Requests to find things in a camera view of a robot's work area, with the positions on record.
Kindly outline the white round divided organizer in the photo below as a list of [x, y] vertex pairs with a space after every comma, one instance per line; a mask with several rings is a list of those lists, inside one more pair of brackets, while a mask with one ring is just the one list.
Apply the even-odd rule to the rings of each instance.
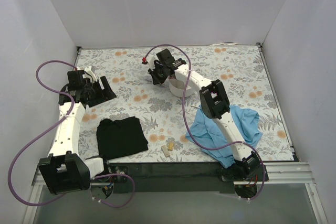
[[[169, 90], [170, 92], [179, 98], [182, 98], [183, 96], [183, 91], [184, 91], [185, 83], [177, 80], [175, 78], [169, 77]], [[185, 97], [189, 97], [195, 93], [195, 90], [192, 89], [191, 87], [187, 87], [185, 91]]]

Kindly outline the yellow small clip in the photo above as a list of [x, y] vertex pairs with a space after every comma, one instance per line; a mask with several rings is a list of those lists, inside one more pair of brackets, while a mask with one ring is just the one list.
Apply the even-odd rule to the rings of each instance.
[[172, 151], [173, 148], [174, 148], [174, 143], [171, 142], [171, 143], [168, 145], [168, 148], [167, 148], [167, 149], [168, 149], [169, 151]]

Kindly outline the beige eraser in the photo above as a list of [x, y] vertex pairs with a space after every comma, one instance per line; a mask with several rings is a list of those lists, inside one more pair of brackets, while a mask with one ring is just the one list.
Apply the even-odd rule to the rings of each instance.
[[161, 146], [161, 150], [162, 150], [163, 154], [165, 155], [165, 157], [170, 156], [170, 152], [165, 145]]

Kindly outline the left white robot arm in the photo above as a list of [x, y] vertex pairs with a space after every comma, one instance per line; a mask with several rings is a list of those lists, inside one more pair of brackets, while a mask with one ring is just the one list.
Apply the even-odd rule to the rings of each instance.
[[92, 178], [106, 182], [112, 170], [101, 156], [79, 155], [79, 133], [86, 109], [116, 98], [105, 76], [98, 78], [93, 66], [67, 73], [68, 83], [59, 95], [59, 116], [53, 144], [39, 171], [53, 195], [87, 190]]

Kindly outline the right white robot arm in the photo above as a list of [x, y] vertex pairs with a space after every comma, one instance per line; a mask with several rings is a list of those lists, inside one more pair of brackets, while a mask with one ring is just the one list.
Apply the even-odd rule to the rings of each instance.
[[182, 106], [186, 92], [197, 92], [201, 105], [187, 137], [205, 153], [232, 170], [235, 177], [248, 181], [264, 170], [255, 146], [261, 138], [259, 115], [250, 109], [230, 104], [220, 80], [210, 80], [192, 70], [191, 60], [175, 59], [168, 49], [155, 56], [146, 54], [142, 64], [148, 65], [153, 84], [163, 84], [172, 78], [182, 83]]

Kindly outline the black folded cloth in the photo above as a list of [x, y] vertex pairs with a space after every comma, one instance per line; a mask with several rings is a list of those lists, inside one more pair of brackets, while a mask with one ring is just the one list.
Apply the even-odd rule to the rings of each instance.
[[105, 159], [126, 157], [149, 149], [140, 120], [135, 116], [101, 120], [96, 136], [99, 155]]

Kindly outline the floral table mat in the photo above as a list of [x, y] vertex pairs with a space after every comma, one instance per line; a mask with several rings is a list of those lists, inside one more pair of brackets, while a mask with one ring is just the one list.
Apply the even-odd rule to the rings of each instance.
[[[88, 159], [98, 155], [96, 130], [101, 120], [122, 120], [135, 116], [140, 120], [149, 149], [119, 159], [120, 163], [210, 162], [212, 158], [186, 139], [200, 100], [195, 93], [185, 100], [174, 96], [168, 83], [155, 86], [142, 64], [146, 54], [159, 48], [118, 48], [82, 50], [77, 66], [94, 66], [97, 76], [105, 76], [116, 98], [88, 108], [79, 135], [79, 155]], [[256, 46], [203, 46], [171, 48], [174, 58], [189, 58], [192, 69], [200, 75], [220, 80], [232, 105], [258, 112], [258, 129], [262, 137], [257, 151], [264, 161], [292, 161], [290, 141], [286, 135], [266, 69]], [[165, 157], [161, 146], [174, 148]]]

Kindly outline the light blue cloth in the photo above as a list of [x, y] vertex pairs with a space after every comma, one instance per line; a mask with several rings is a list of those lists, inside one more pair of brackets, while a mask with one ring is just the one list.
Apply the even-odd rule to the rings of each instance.
[[[240, 141], [244, 140], [250, 146], [256, 147], [263, 135], [258, 129], [258, 112], [231, 105], [229, 114], [233, 120], [233, 124], [229, 128], [238, 131], [238, 139]], [[206, 149], [202, 149], [202, 152], [219, 161], [224, 168], [229, 168], [235, 164], [232, 148], [239, 145], [234, 144], [230, 147], [219, 149], [219, 147], [229, 143], [228, 137], [201, 109], [197, 109], [195, 120], [190, 126], [190, 130], [186, 132], [185, 137], [190, 142], [198, 142], [206, 147]]]

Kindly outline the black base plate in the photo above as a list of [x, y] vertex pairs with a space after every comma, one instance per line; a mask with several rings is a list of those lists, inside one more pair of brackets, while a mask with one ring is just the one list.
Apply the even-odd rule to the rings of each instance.
[[219, 162], [110, 163], [91, 182], [115, 194], [215, 191], [247, 198], [268, 179], [264, 165], [246, 172], [236, 164], [224, 168]]

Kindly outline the aluminium front rail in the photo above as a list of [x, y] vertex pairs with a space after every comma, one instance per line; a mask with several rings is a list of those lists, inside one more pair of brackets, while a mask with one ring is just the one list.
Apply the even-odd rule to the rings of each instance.
[[314, 184], [315, 178], [308, 162], [264, 163], [269, 184]]

